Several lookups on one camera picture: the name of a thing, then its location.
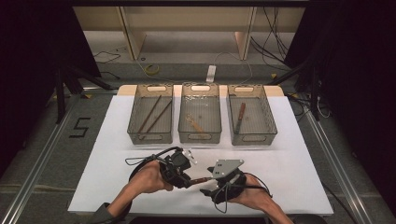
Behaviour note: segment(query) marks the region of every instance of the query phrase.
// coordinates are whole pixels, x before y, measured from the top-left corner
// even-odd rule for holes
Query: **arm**
[[[157,161],[151,161],[122,188],[111,204],[104,203],[89,223],[117,223],[128,214],[129,205],[135,197],[141,193],[153,193],[161,189],[170,191],[173,186],[163,180],[160,164]]]
[[[247,185],[260,186],[259,181],[252,175],[247,176]],[[246,207],[263,211],[274,224],[292,224],[282,208],[262,189],[245,189],[230,203],[240,203]]]

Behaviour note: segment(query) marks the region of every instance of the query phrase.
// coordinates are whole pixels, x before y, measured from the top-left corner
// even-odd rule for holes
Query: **white tabletop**
[[[258,176],[287,214],[333,213],[320,184],[318,174],[286,97],[268,97],[278,134],[271,146],[235,147],[231,144],[226,99],[220,96],[222,133],[216,145],[180,144],[177,133],[180,97],[175,97],[173,144],[135,146],[127,133],[134,102],[133,96],[114,96],[102,128],[92,149],[76,193],[68,208],[72,213],[92,213],[104,202],[111,203],[127,183],[134,166],[126,158],[147,157],[169,147],[190,148],[197,165],[186,170],[192,179],[210,176],[206,170],[218,159],[244,160],[243,172]],[[131,213],[136,216],[221,217],[262,216],[262,213],[240,204],[228,203],[227,214],[215,209],[209,197],[199,189],[214,189],[208,181],[188,189],[165,190],[142,194],[134,199]],[[218,205],[224,209],[224,203]]]

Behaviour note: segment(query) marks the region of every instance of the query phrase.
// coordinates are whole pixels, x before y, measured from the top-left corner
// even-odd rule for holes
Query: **table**
[[[240,159],[244,172],[253,173],[262,179],[274,200],[287,214],[317,214],[329,216],[333,213],[329,200],[320,184],[318,174],[309,156],[288,99],[282,96],[279,87],[266,88],[274,92],[268,96],[278,134],[271,146],[235,147],[231,145],[228,116],[226,111],[226,86],[220,86],[220,110],[222,134],[215,145],[180,144],[177,123],[181,86],[175,86],[174,143],[168,145],[134,146],[126,132],[132,111],[134,87],[121,87],[120,95],[114,96],[102,128],[97,136],[92,154],[78,183],[76,193],[68,208],[72,213],[92,213],[104,202],[112,202],[120,189],[127,183],[134,166],[124,160],[146,157],[166,148],[179,146],[189,148],[196,160],[185,171],[191,178],[208,176],[208,166],[216,159]],[[262,217],[263,213],[240,204],[228,204],[227,214],[217,211],[211,199],[199,189],[213,189],[216,181],[195,185],[188,189],[171,192],[158,191],[143,194],[134,200],[131,213],[136,216],[160,217]]]

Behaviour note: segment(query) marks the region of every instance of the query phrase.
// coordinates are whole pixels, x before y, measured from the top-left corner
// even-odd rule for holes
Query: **hand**
[[[157,161],[151,161],[143,166],[123,187],[117,198],[107,207],[107,210],[113,217],[117,217],[137,195],[153,193],[161,189],[170,191],[173,186],[163,180],[160,173],[160,164]]]
[[[246,185],[260,186],[256,177],[246,174]],[[263,211],[274,224],[292,224],[291,220],[277,205],[270,195],[263,189],[244,189],[242,193],[229,201],[230,203],[240,203],[246,207]]]

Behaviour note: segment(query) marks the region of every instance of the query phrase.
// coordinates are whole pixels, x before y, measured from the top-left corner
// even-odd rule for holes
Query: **gray transparent basket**
[[[229,85],[227,105],[234,146],[272,144],[277,129],[263,85]]]
[[[135,145],[173,142],[173,85],[138,85],[128,125]]]
[[[219,143],[221,116],[217,84],[183,83],[178,134],[181,143]]]

